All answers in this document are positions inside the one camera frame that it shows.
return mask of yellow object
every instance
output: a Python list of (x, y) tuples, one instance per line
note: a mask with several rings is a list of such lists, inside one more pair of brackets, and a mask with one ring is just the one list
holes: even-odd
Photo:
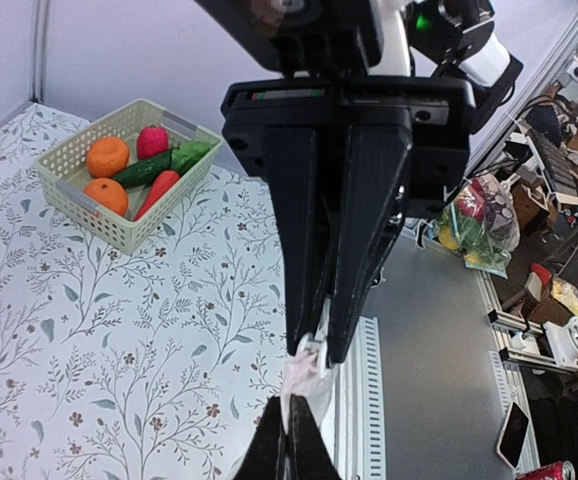
[(468, 253), (465, 255), (465, 262), (470, 263), (471, 265), (482, 265), (482, 259), (480, 255), (477, 253)]
[(445, 247), (447, 250), (451, 250), (455, 252), (460, 248), (456, 239), (453, 238), (453, 233), (451, 232), (450, 227), (442, 227), (440, 229), (440, 234), (438, 235), (438, 240), (440, 240), (440, 244)]
[(560, 278), (554, 278), (551, 296), (578, 317), (578, 289)]

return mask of green light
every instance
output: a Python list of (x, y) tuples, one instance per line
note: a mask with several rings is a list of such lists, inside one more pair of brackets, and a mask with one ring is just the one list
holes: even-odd
[(427, 20), (423, 15), (420, 15), (416, 20), (416, 30), (424, 32), (431, 28), (431, 22)]

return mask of plastic bag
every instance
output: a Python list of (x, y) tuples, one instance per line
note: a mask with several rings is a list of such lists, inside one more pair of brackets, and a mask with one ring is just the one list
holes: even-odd
[(553, 279), (551, 296), (578, 317), (578, 289), (560, 278)]
[(493, 175), (474, 179), (442, 213), (437, 235), (444, 246), (462, 252), (468, 268), (506, 278), (520, 242), (511, 194)]

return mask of metal surface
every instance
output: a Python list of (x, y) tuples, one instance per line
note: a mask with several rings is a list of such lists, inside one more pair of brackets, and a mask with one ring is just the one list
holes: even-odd
[(477, 274), (403, 233), (384, 275), (364, 314), (380, 326), (386, 478), (513, 478), (494, 451), (504, 415), (489, 351), (498, 349)]
[[(488, 273), (478, 272), (476, 274), (478, 281), (478, 288), (480, 289), (480, 295), (484, 301), (485, 308), (488, 311), (491, 310), (502, 310), (500, 302), (498, 301), (498, 295), (496, 294), (496, 289), (493, 286), (491, 277)], [(497, 329), (491, 329), (494, 341), (496, 343), (496, 348), (502, 350), (505, 347), (511, 346), (511, 336), (508, 332), (503, 332)], [(527, 437), (525, 439), (525, 446), (522, 450), (522, 455), (520, 456), (520, 463), (518, 464), (517, 472), (530, 472), (535, 470), (540, 466), (540, 458), (538, 456), (538, 445), (536, 443), (536, 435), (533, 429), (533, 421), (531, 420), (531, 415), (529, 415), (529, 399), (527, 397), (527, 391), (525, 390), (524, 381), (522, 379), (522, 374), (517, 366), (507, 368), (504, 370), (507, 385), (511, 391), (511, 397), (513, 401), (520, 405), (520, 408), (529, 416), (529, 428), (527, 429)]]
[(45, 73), (47, 70), (47, 32), (51, 0), (36, 0), (34, 31), (31, 46), (31, 99), (44, 103)]

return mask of red can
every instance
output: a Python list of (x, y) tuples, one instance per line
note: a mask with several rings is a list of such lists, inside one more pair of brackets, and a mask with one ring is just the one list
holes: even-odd
[(571, 462), (558, 462), (520, 475), (516, 480), (576, 480)]

